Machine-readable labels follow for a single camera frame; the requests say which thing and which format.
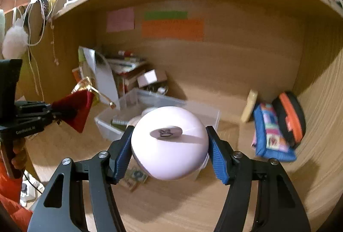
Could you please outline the orange sleeve forearm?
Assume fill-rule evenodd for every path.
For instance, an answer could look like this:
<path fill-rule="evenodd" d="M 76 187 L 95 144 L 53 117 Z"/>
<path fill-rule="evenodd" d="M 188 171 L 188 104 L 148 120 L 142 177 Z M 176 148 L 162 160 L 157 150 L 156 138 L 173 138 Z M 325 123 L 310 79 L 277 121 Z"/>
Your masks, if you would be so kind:
<path fill-rule="evenodd" d="M 22 178 L 11 179 L 7 176 L 7 171 L 3 161 L 1 161 L 0 193 L 1 203 L 7 210 L 12 220 L 18 225 L 21 231 L 27 231 L 32 211 L 20 205 L 20 193 Z"/>

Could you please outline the left hand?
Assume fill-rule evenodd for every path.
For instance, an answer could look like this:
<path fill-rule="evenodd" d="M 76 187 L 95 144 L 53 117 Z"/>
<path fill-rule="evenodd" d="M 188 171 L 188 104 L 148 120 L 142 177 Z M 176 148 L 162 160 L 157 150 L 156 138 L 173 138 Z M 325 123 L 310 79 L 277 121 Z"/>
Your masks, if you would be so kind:
<path fill-rule="evenodd" d="M 12 165 L 14 166 L 15 169 L 18 169 L 18 170 L 23 170 L 26 166 L 27 152 L 25 148 L 25 143 L 26 143 L 25 138 L 21 138 L 21 139 L 13 141 L 13 152 L 15 156 L 12 159 Z"/>

